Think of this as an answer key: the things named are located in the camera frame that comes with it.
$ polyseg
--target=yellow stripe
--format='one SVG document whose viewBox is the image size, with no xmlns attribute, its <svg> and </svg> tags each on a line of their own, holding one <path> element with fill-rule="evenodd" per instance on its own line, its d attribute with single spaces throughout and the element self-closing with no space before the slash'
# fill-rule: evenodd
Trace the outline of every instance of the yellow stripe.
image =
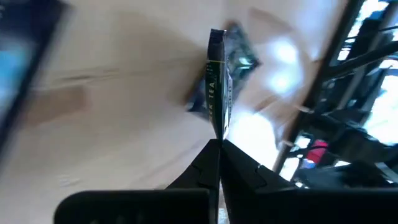
<svg viewBox="0 0 398 224">
<path fill-rule="evenodd" d="M 216 60 L 207 60 L 208 62 L 217 62 L 217 63 L 225 63 L 223 61 L 216 61 Z"/>
</svg>

